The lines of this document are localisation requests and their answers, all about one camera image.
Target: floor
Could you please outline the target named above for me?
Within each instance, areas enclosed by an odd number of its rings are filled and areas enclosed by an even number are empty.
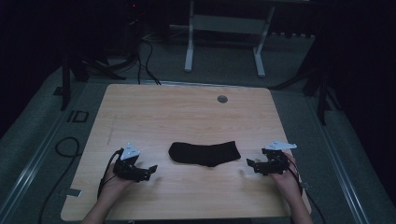
[[[206,35],[198,36],[192,71],[186,73],[186,29],[175,27],[172,32],[173,38],[168,41],[148,34],[145,40],[150,45],[143,43],[139,50],[143,62],[149,58],[149,71],[163,85],[271,87],[296,75],[315,39],[268,36],[262,52],[266,77],[257,77],[251,48],[207,44]],[[108,58],[111,63],[123,60],[116,56]],[[0,151],[6,155],[0,159],[0,176],[6,180],[2,181],[0,191],[1,223],[65,223],[60,212],[64,193],[78,166],[78,157],[70,163],[70,158],[60,156],[54,149],[57,143],[72,136],[79,141],[79,148],[73,141],[64,141],[60,150],[68,155],[74,155],[76,149],[82,152],[106,86],[137,83],[137,70],[138,64],[132,64],[115,71],[127,77],[124,81],[96,74],[91,68],[88,82],[76,82],[72,78],[72,101],[65,111],[60,111],[62,98],[53,95],[56,87],[62,85],[61,70],[48,77],[0,142]],[[141,82],[155,84],[145,71],[142,71]],[[316,115],[318,97],[302,94],[305,82],[302,80],[281,91],[272,91],[272,94],[288,140],[299,146],[295,156],[306,189],[327,223],[394,223],[396,210],[347,117],[329,101],[331,110],[326,111],[327,125],[321,125]],[[72,110],[89,112],[89,119],[85,123],[68,121]],[[315,208],[312,217],[316,223],[322,222]],[[253,217],[136,223],[290,223],[290,219]]]

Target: dark background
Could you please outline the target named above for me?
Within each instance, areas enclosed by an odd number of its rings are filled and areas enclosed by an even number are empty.
[[[396,3],[362,0],[342,6],[335,1],[315,2],[331,4],[278,6],[270,31],[316,36],[302,68],[331,66],[329,84],[395,203],[396,184],[392,177],[396,158]],[[105,62],[105,46],[117,42],[127,21],[141,19],[164,38],[170,23],[188,22],[188,1],[129,1],[129,7],[124,4],[122,0],[1,1],[0,135],[12,125],[47,76],[61,66],[70,46]],[[237,10],[236,5],[231,4],[224,14],[247,13],[248,8]],[[140,32],[140,28],[135,27],[134,32]],[[80,80],[87,78],[83,67],[75,76]]]

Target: black sock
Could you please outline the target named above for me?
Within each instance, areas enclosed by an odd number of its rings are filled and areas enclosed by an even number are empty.
[[[241,158],[235,141],[212,146],[175,142],[169,148],[169,156],[177,162],[208,167],[214,167],[224,162]]]

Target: cable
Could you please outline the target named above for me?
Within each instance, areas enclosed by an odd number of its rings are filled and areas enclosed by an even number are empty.
[[[299,171],[298,171],[298,169],[297,169],[297,166],[296,166],[296,164],[295,164],[294,162],[292,162],[292,161],[289,161],[289,162],[291,162],[291,164],[293,164],[294,168],[296,169],[296,173],[294,173],[290,168],[288,168],[289,171],[291,172],[291,174],[294,176],[294,179],[297,181],[297,185],[298,185],[298,187],[299,187],[299,189],[300,189],[301,194],[303,195],[303,187],[301,186],[301,183],[300,183],[300,177],[299,177],[300,175],[299,175]],[[324,224],[326,224],[326,219],[324,218],[324,216],[323,216],[323,214],[322,214],[320,208],[318,207],[318,205],[315,203],[315,201],[312,199],[311,195],[309,195],[308,192],[307,192],[306,190],[305,190],[305,194],[306,194],[306,196],[308,197],[308,199],[311,201],[311,203],[312,203],[312,204],[315,206],[315,208],[317,209],[317,211],[318,211],[318,213],[319,213],[319,215],[320,215],[320,217],[321,217],[321,219],[322,219],[322,222],[323,222]]]
[[[60,145],[62,142],[66,141],[66,140],[69,140],[69,139],[75,141],[75,142],[76,142],[76,145],[77,145],[77,146],[76,146],[76,151],[75,151],[75,153],[74,153],[73,155],[63,154],[63,153],[59,150],[59,145]],[[66,137],[66,138],[62,139],[61,141],[59,141],[59,142],[56,144],[55,150],[56,150],[56,153],[57,153],[58,155],[60,155],[60,156],[62,156],[62,157],[66,157],[66,158],[72,158],[72,160],[70,161],[70,163],[69,163],[69,165],[67,166],[67,168],[64,170],[64,173],[61,175],[61,177],[59,177],[58,181],[57,181],[57,182],[55,183],[55,185],[52,187],[52,190],[49,192],[49,194],[48,194],[46,200],[44,201],[43,205],[41,206],[40,215],[38,216],[38,223],[39,223],[39,224],[42,223],[42,217],[43,217],[44,209],[45,209],[45,207],[46,207],[46,205],[47,205],[47,202],[48,202],[49,199],[50,199],[50,196],[53,194],[53,192],[55,191],[55,189],[58,187],[59,183],[62,181],[62,179],[64,178],[64,176],[65,176],[65,175],[67,174],[67,172],[70,170],[70,168],[71,168],[72,164],[74,163],[75,159],[76,159],[77,157],[79,157],[79,156],[82,155],[82,153],[79,153],[79,141],[78,141],[77,138],[75,138],[75,137]]]
[[[151,79],[154,80],[157,85],[162,85],[160,80],[158,78],[156,78],[154,75],[152,75],[152,73],[149,71],[149,58],[151,57],[151,54],[152,54],[152,45],[146,40],[142,40],[142,42],[150,46],[150,52],[148,54],[148,58],[146,59],[145,65],[142,64],[140,54],[137,53],[137,61],[139,62],[139,68],[137,71],[137,82],[138,82],[138,84],[140,84],[140,73],[141,73],[141,68],[143,67],[146,69],[148,76],[151,77]]]

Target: table leg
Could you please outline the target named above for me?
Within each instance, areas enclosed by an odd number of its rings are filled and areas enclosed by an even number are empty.
[[[264,66],[262,65],[261,53],[262,53],[262,46],[264,45],[265,37],[267,37],[267,34],[268,34],[269,24],[271,23],[271,19],[274,15],[274,11],[275,11],[275,7],[271,7],[270,11],[268,13],[266,23],[264,24],[264,27],[262,28],[262,36],[260,38],[260,43],[257,47],[253,48],[254,61],[256,62],[257,75],[259,77],[265,77]]]
[[[184,71],[190,72],[192,69],[192,56],[194,53],[193,38],[193,20],[194,20],[194,1],[190,1],[190,25],[189,25],[189,45],[187,47],[186,63],[184,65]]]

